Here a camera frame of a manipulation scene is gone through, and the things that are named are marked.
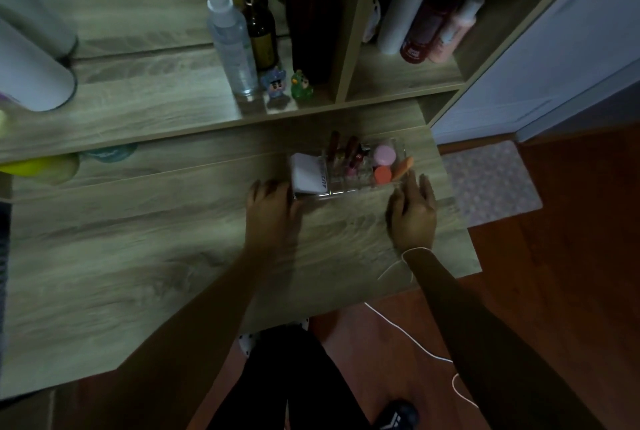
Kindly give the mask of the person's right hand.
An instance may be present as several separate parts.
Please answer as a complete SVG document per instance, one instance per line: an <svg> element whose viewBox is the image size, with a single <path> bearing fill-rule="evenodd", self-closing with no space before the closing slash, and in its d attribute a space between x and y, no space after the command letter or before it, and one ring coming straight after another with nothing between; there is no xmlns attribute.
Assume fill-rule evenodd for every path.
<svg viewBox="0 0 640 430"><path fill-rule="evenodd" d="M437 223L435 193L428 176L416 176L413 169L394 191L404 193L404 214L394 219L392 231L388 231L396 251L404 253L410 249L432 249Z"/></svg>

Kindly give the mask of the clear plastic cosmetics organizer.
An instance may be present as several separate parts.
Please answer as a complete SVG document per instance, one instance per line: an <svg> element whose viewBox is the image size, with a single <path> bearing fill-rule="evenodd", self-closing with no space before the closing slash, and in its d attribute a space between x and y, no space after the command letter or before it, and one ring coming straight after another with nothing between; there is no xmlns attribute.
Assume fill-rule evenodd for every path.
<svg viewBox="0 0 640 430"><path fill-rule="evenodd" d="M373 152L374 149L376 148L377 145L379 144L388 144L391 145L395 150L396 150L396 154L397 154L397 159L394 162L393 166L390 167L391 170L403 159L405 159L406 157L410 156L407 154L406 152L406 146L405 146L405 142L402 138L400 137L383 137L383 138L375 138L372 140L364 140L358 137L360 143L362 144L362 147L364 148L365 152L366 152L366 157L364 158L364 161L358 171L358 174L355 176L349 176L347 173L348 169L344 169L342 168L342 160L343 160L343 156L344 156L344 147L346 145L346 142L348 140L348 138L344 138L342 135L340 135L340 144L339 144L339 149L337 151L337 155L335 157L335 162L333 167L329 167L326 163L326 168L327 168L327 173L328 173L328 184L329 184L329 192L327 194L324 195L305 195L305 194L297 194L295 196L296 199L303 199L303 198L317 198L317 199L329 199L331 197L335 197L338 195L344 195L344 194L348 194L348 193L356 193L356 192L361 192L361 191L368 191L368 190L374 190L376 188L381 188L383 186L388 186L388 185L392 185L392 184L400 184L403 180L403 178L406 176L406 174L401 178L401 180L396 181L396 182L390 182L388 184L384 184L384 185L376 185L376 183L374 182L374 177L373 177L373 170L376 167L373 163ZM324 160L326 161L326 150L328 147L328 143L321 149L317 149L315 151L312 150L307 150L307 151L303 151L301 153L305 153L305 154L311 154L311 155L316 155L316 156L320 156L322 155L324 157ZM289 164L289 157L292 154L289 154L287 156L287 161Z"/></svg>

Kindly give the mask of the white box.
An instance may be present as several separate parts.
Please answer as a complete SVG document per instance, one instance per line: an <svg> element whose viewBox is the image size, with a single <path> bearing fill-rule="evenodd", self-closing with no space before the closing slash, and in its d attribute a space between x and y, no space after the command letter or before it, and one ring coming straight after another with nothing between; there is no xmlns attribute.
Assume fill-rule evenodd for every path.
<svg viewBox="0 0 640 430"><path fill-rule="evenodd" d="M326 162L322 155L297 152L289 157L289 165L295 195L324 195L329 192Z"/></svg>

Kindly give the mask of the orange stick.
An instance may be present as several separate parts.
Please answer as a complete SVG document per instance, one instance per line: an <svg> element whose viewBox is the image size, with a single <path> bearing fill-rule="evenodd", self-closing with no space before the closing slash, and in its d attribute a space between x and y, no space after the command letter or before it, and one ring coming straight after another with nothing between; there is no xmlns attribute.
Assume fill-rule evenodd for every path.
<svg viewBox="0 0 640 430"><path fill-rule="evenodd" d="M413 162L414 160L412 156L408 156L401 160L391 171L391 181L396 182L401 180L401 178L413 167Z"/></svg>

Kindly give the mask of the patterned floor mat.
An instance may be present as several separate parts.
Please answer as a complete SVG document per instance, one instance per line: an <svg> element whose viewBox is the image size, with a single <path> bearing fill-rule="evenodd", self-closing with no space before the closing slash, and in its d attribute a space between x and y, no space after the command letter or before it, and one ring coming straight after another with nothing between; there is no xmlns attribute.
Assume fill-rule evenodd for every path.
<svg viewBox="0 0 640 430"><path fill-rule="evenodd" d="M468 228L543 206L516 144L510 140L444 154L442 161Z"/></svg>

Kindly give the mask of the blue toy figurine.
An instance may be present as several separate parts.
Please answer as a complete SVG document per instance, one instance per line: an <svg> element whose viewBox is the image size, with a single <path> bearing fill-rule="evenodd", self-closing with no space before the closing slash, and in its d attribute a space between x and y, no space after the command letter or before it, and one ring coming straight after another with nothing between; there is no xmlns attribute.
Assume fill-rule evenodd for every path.
<svg viewBox="0 0 640 430"><path fill-rule="evenodd" d="M285 80L286 71L277 65L261 74L260 84L270 101L284 96Z"/></svg>

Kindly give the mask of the green toy figurine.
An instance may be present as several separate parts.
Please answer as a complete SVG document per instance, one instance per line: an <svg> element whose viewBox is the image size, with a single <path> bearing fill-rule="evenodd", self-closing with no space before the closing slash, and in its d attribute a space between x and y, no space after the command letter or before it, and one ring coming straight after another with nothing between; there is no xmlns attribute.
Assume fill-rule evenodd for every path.
<svg viewBox="0 0 640 430"><path fill-rule="evenodd" d="M308 101L314 96L314 87L301 69L296 69L291 76L291 96L296 101Z"/></svg>

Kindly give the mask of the white spotted slipper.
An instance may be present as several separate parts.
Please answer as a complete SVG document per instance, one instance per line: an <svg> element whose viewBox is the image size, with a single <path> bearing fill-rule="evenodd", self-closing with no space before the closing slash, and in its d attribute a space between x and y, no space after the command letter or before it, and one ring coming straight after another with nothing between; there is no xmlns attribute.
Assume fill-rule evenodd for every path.
<svg viewBox="0 0 640 430"><path fill-rule="evenodd" d="M302 319L300 321L293 321L293 322L289 322L287 324L282 324L281 326L277 326L276 328L298 327L298 328L301 328L304 331L308 331L309 325L310 325L310 318L306 318L306 319ZM239 348L240 348L242 354L248 359L250 357L250 355L251 355L252 350L259 343L261 337L265 333L267 333L268 331L271 331L271 330L272 330L272 328L264 329L264 330L258 331L258 332L240 334L238 339L237 339L237 341L238 341Z"/></svg>

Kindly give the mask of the red bottle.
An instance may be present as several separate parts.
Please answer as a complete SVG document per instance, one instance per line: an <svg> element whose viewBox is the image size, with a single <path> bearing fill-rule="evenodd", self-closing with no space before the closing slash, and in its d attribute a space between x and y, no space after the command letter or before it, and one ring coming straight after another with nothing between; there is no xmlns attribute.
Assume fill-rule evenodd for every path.
<svg viewBox="0 0 640 430"><path fill-rule="evenodd" d="M423 0L405 36L400 55L405 62L425 61L429 46L459 0Z"/></svg>

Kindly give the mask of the white bottle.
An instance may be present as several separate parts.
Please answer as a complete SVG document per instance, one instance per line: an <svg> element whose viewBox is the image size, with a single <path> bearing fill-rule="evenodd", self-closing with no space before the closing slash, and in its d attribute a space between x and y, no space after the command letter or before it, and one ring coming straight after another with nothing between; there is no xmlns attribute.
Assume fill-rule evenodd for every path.
<svg viewBox="0 0 640 430"><path fill-rule="evenodd" d="M377 39L380 53L397 54L423 0L391 0Z"/></svg>

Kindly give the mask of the person's black trousers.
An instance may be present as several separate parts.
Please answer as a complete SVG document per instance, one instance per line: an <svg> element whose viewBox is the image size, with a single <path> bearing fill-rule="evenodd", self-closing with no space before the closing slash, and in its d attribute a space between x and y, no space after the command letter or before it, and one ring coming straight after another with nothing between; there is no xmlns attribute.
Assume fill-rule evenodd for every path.
<svg viewBox="0 0 640 430"><path fill-rule="evenodd" d="M320 341L300 326L260 333L206 430L372 430Z"/></svg>

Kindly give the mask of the black shoe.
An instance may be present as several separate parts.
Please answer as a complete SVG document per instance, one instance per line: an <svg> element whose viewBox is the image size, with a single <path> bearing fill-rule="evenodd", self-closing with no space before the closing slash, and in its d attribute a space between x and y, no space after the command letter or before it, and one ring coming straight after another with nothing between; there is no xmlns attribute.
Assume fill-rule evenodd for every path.
<svg viewBox="0 0 640 430"><path fill-rule="evenodd" d="M405 399L395 399L381 410L372 428L374 430L417 430L419 422L419 412L413 403Z"/></svg>

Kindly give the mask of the white cabinet door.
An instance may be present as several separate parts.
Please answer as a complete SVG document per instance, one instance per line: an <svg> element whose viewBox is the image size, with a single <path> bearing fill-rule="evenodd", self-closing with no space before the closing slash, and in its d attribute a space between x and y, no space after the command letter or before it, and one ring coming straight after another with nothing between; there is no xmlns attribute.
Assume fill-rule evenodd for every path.
<svg viewBox="0 0 640 430"><path fill-rule="evenodd" d="M430 127L436 144L524 142L640 81L640 0L548 0Z"/></svg>

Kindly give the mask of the mirror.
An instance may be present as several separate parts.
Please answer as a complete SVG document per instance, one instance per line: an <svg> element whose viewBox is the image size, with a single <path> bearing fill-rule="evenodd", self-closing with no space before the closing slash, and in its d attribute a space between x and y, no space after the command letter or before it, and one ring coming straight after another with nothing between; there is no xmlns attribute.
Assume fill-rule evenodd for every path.
<svg viewBox="0 0 640 430"><path fill-rule="evenodd" d="M0 0L0 19L57 60L219 61L206 0Z"/></svg>

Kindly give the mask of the yellow object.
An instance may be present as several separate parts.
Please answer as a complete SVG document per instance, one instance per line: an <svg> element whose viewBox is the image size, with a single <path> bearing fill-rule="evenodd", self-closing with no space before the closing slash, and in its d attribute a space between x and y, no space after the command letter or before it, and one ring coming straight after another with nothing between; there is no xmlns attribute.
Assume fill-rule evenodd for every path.
<svg viewBox="0 0 640 430"><path fill-rule="evenodd" d="M79 170L77 153L0 163L0 172L50 185L70 181Z"/></svg>

